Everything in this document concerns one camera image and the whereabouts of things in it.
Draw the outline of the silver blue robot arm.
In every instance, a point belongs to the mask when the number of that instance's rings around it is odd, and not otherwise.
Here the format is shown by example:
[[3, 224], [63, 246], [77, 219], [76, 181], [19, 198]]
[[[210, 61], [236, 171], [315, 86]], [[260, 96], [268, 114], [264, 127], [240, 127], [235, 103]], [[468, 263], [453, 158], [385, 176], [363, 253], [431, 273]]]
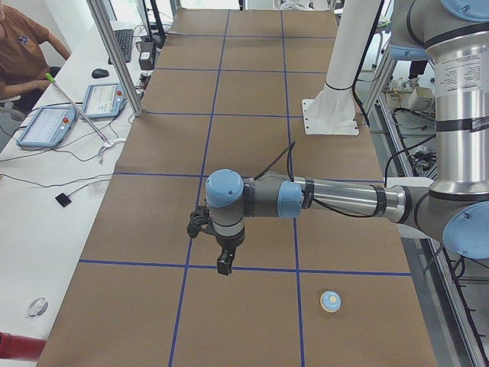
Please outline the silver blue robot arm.
[[206, 181], [206, 231], [221, 246], [216, 266], [232, 271], [247, 217], [297, 217], [311, 207], [386, 217], [453, 252], [488, 256], [488, 3], [398, 1], [394, 46], [422, 47], [435, 71], [437, 176], [430, 187], [376, 187], [222, 169]]

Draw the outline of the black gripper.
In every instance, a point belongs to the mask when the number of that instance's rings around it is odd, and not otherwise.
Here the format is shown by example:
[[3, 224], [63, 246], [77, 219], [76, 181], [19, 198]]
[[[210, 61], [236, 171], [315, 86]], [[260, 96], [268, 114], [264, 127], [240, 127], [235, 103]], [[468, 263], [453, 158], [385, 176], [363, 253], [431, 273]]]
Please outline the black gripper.
[[230, 275], [232, 273], [233, 253], [245, 240], [245, 233], [239, 232], [231, 236], [218, 234], [215, 238], [222, 248], [222, 252], [216, 261], [217, 271], [221, 275]]

